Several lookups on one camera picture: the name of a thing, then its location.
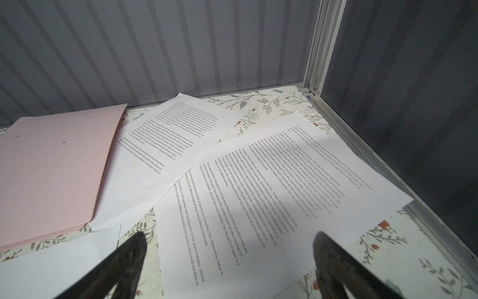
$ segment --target pink cardboard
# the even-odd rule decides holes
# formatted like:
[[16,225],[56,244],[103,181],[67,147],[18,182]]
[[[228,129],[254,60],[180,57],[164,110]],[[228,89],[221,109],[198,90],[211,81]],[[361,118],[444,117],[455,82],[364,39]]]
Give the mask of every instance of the pink cardboard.
[[0,250],[92,219],[125,108],[22,117],[0,136]]

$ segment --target gray wall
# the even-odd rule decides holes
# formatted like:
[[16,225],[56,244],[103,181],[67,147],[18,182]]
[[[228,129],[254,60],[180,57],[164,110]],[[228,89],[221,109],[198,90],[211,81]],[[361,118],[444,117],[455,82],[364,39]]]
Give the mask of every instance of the gray wall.
[[0,1],[0,126],[302,82],[317,0]]
[[476,254],[477,6],[347,0],[321,95]]

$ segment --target orange flower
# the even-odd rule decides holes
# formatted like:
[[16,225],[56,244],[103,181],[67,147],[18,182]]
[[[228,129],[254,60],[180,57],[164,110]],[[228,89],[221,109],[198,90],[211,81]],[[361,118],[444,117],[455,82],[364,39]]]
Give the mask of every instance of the orange flower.
[[380,222],[379,227],[381,227],[384,230],[388,230],[388,227],[390,226],[390,223],[388,223],[386,220]]

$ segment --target tabletop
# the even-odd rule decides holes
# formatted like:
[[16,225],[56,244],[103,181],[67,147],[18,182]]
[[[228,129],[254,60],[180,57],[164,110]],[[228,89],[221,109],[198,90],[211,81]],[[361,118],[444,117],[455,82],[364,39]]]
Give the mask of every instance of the tabletop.
[[[220,97],[201,99],[224,109],[240,111],[242,119],[221,140],[227,140],[247,132],[248,129],[267,124],[295,111],[328,135],[337,135],[327,121],[313,107],[312,103],[296,86],[277,87],[258,91],[249,91]],[[127,126],[154,107],[137,108],[125,111],[120,126]],[[0,129],[0,135],[7,129]],[[144,232],[148,251],[138,283],[136,296],[141,299],[163,298],[161,261],[158,240],[155,234],[156,219],[154,209],[149,210],[118,242],[118,246],[136,232]],[[90,233],[86,225],[81,230],[59,235],[53,239],[0,252],[0,262],[67,242]],[[405,298],[477,298],[478,295],[453,265],[437,249],[432,241],[404,211],[377,223],[357,240],[345,248],[369,271]],[[277,290],[275,299],[321,298],[320,291],[314,290],[313,272],[302,277],[284,290]]]

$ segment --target sheet of paper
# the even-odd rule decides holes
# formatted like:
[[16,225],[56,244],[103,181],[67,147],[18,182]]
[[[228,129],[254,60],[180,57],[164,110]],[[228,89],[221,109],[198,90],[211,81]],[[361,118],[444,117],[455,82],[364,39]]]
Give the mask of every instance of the sheet of paper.
[[125,127],[90,227],[125,234],[241,116],[180,93]]
[[155,205],[164,296],[271,298],[412,199],[303,116],[218,143]]
[[0,230],[0,250],[91,220],[125,108],[22,117],[0,137],[0,226],[8,227]]
[[89,233],[0,263],[0,298],[55,298],[116,249],[119,232]]

